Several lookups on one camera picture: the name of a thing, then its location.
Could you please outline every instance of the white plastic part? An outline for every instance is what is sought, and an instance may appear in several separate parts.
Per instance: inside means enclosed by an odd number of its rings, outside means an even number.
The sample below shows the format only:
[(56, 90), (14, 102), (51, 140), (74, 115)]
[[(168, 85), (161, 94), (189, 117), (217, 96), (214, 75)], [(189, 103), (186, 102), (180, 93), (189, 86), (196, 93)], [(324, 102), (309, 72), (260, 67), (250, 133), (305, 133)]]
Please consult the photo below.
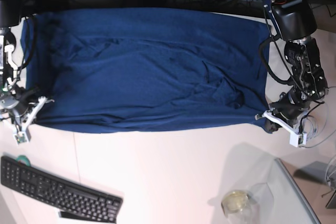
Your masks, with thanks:
[(299, 145), (306, 145), (307, 144), (307, 133), (303, 132), (302, 134), (299, 133), (299, 129), (294, 129), (285, 123), (283, 120), (275, 117), (272, 115), (272, 112), (265, 111), (263, 113), (263, 117), (267, 118), (271, 122), (279, 124), (283, 127), (286, 131), (290, 133), (289, 144), (293, 145), (294, 147), (299, 147)]

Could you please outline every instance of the keyboard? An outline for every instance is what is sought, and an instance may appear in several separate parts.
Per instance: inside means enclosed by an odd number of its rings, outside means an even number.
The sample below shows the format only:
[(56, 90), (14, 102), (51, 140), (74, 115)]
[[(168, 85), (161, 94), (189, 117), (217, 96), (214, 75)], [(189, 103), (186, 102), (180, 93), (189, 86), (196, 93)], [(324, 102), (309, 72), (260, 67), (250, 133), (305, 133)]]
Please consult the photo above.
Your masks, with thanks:
[(28, 197), (90, 221), (115, 223), (122, 199), (1, 158), (1, 184)]

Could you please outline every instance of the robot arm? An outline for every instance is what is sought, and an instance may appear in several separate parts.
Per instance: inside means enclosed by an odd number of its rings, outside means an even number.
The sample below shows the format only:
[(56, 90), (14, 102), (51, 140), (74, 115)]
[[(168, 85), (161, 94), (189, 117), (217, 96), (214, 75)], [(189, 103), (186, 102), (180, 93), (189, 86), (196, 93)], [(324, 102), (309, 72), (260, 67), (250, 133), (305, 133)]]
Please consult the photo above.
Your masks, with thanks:
[[(280, 100), (269, 105), (269, 111), (257, 118), (268, 119), (268, 130), (276, 131), (279, 126), (291, 133), (290, 144), (298, 147), (306, 144), (307, 135), (303, 131), (302, 118), (307, 114), (310, 103), (323, 103), (328, 84), (320, 63), (320, 51), (316, 40), (311, 37), (317, 24), (307, 0), (262, 0), (265, 14), (271, 19), (277, 35), (260, 45), (259, 53), (270, 75), (279, 83), (293, 86), (280, 96)], [(285, 61), (291, 65), (289, 80), (280, 80), (272, 72), (263, 58), (263, 49), (281, 38), (286, 42)]]
[(13, 61), (16, 40), (10, 28), (19, 25), (22, 8), (23, 0), (0, 0), (0, 110), (8, 114), (11, 122), (5, 122), (12, 128), (17, 144), (30, 141), (28, 127), (47, 102), (46, 97), (36, 95), (37, 89), (17, 85), (24, 62), (18, 66)]

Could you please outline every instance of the navy blue towel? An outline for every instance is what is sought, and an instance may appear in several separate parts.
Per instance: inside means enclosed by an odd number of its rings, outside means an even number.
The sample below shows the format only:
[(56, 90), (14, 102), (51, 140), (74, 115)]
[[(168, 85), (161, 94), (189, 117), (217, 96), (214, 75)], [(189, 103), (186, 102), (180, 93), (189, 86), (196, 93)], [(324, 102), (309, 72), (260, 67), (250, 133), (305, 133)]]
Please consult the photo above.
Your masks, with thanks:
[[(85, 133), (264, 125), (255, 115), (267, 109), (258, 56), (265, 24), (161, 8), (70, 10), (36, 20), (27, 87), (55, 100), (39, 113), (40, 125)], [(33, 41), (29, 24), (23, 50)]]

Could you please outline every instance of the table surface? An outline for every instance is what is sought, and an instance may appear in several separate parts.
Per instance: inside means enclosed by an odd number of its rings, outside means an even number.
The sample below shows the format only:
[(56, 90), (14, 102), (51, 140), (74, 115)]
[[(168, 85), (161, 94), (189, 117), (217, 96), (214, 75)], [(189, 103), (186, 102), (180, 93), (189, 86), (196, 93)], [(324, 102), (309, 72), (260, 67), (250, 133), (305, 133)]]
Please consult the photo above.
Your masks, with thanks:
[[(20, 27), (14, 28), (14, 33), (19, 38)], [(314, 36), (329, 86), (334, 86), (336, 35), (318, 30)], [(14, 57), (21, 56), (22, 51), (17, 50)], [(281, 78), (287, 77), (273, 45), (270, 65)], [(286, 88), (268, 78), (266, 96), (276, 101)], [(331, 90), (326, 98), (330, 111), (335, 109), (334, 98), (336, 90)], [(325, 114), (323, 108), (315, 114), (321, 125)], [(330, 115), (329, 122), (332, 121), (333, 115)], [(329, 123), (321, 137), (334, 127)], [(232, 189), (249, 189), (264, 182), (274, 158), (281, 157), (300, 168), (316, 160), (327, 162), (336, 153), (334, 139), (311, 150), (300, 150), (289, 145), (286, 131), (271, 135), (248, 124), (178, 132), (113, 134), (80, 134), (33, 125), (30, 127), (32, 141), (19, 147), (4, 124), (0, 125), (0, 131), (3, 154), (26, 155), (37, 168), (123, 197), (118, 224), (228, 223), (220, 207), (224, 195)], [(326, 212), (323, 204), (328, 199), (320, 199), (319, 193), (324, 193), (326, 188), (309, 184), (306, 189), (321, 222), (334, 223), (336, 212)], [(53, 207), (3, 186), (0, 191), (19, 224), (86, 223), (59, 219)]]

